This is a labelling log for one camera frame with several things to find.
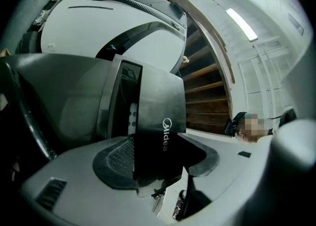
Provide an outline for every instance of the wooden stair step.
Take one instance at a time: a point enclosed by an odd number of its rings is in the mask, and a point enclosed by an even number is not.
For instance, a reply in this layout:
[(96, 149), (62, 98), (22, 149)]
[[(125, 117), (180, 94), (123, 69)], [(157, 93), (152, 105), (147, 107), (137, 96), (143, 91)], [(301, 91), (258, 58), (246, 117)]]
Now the wooden stair step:
[(187, 113), (187, 122), (226, 124), (229, 113)]
[(223, 86), (214, 87), (203, 91), (186, 94), (186, 102), (205, 101), (219, 98), (226, 98), (226, 91)]
[(199, 91), (203, 91), (203, 90), (207, 90), (207, 89), (211, 89), (211, 88), (215, 88), (215, 87), (219, 87), (219, 86), (223, 86), (223, 85), (224, 85), (223, 82), (219, 81), (219, 82), (212, 83), (212, 84), (209, 84), (209, 85), (199, 86), (199, 87), (196, 87), (196, 88), (192, 88), (190, 90), (186, 90), (185, 93), (186, 94), (190, 94), (190, 93), (199, 92)]
[(210, 72), (215, 71), (215, 70), (217, 70), (217, 69), (218, 69), (218, 68), (217, 68), (217, 65), (216, 65), (216, 64), (213, 64), (213, 65), (204, 67), (204, 68), (202, 68), (201, 70), (198, 70), (198, 71), (196, 71), (196, 72), (194, 72), (194, 73), (191, 73), (191, 74), (185, 76), (184, 78), (182, 78), (182, 80), (183, 80), (183, 82), (185, 82), (185, 81), (188, 81), (189, 79), (202, 76), (202, 75), (204, 75), (204, 74), (210, 73)]
[(193, 101), (186, 103), (187, 113), (228, 113), (229, 106), (226, 98)]
[(215, 134), (224, 135), (224, 124), (209, 124), (209, 123), (199, 123), (199, 122), (187, 122), (187, 128), (195, 129)]
[(186, 102), (186, 104), (189, 105), (189, 104), (217, 103), (217, 102), (226, 102), (226, 101), (227, 101), (227, 98), (219, 98), (219, 99), (210, 99), (210, 100), (203, 100), (203, 101)]
[(193, 25), (193, 20), (191, 18), (187, 18), (187, 29)]
[(187, 38), (186, 48), (189, 48), (193, 43), (198, 41), (200, 38), (202, 38), (201, 33), (198, 30), (194, 31), (194, 33), (192, 33), (192, 35)]
[(180, 69), (183, 69), (187, 67), (188, 65), (192, 64), (196, 60), (199, 60), (200, 58), (203, 58), (207, 55), (211, 54), (211, 49), (208, 46), (205, 46), (201, 50), (197, 51), (196, 53), (192, 54), (190, 57), (188, 57), (189, 62), (188, 63), (182, 63)]

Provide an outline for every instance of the black panel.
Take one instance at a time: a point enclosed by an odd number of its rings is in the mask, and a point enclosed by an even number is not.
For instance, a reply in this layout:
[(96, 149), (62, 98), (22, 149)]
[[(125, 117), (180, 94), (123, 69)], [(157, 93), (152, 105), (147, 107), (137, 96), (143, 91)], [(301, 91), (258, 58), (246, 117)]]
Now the black panel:
[(127, 135), (130, 105), (139, 101), (141, 70), (141, 66), (121, 62), (111, 97), (108, 138)]

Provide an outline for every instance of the midea logo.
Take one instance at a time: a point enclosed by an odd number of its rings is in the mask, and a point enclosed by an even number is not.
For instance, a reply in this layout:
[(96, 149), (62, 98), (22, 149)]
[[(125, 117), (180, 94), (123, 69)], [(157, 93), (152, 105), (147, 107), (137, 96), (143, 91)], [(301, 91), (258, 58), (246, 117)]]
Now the midea logo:
[(169, 140), (169, 137), (168, 137), (168, 134), (169, 134), (169, 130), (172, 126), (172, 121), (170, 118), (165, 118), (162, 122), (162, 125), (163, 125), (163, 151), (166, 151), (168, 149), (168, 140)]

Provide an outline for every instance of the wooden staircase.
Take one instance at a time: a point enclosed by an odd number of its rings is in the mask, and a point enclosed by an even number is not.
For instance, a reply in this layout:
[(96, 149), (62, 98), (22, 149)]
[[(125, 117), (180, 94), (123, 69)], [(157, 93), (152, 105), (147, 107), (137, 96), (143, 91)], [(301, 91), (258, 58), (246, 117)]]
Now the wooden staircase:
[(179, 71), (185, 88), (187, 128), (224, 135), (230, 117), (225, 81), (201, 28), (189, 15), (184, 55), (190, 60)]

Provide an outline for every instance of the person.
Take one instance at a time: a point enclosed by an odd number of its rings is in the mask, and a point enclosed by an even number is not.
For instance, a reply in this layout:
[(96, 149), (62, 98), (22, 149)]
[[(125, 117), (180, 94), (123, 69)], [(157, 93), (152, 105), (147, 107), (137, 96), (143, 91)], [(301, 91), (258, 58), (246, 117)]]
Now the person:
[(280, 127), (295, 120), (296, 114), (293, 109), (289, 109), (277, 118), (279, 117), (280, 120), (274, 128), (266, 129), (264, 120), (258, 119), (258, 114), (245, 113), (238, 121), (235, 135), (243, 143), (256, 143), (260, 138), (275, 134)]

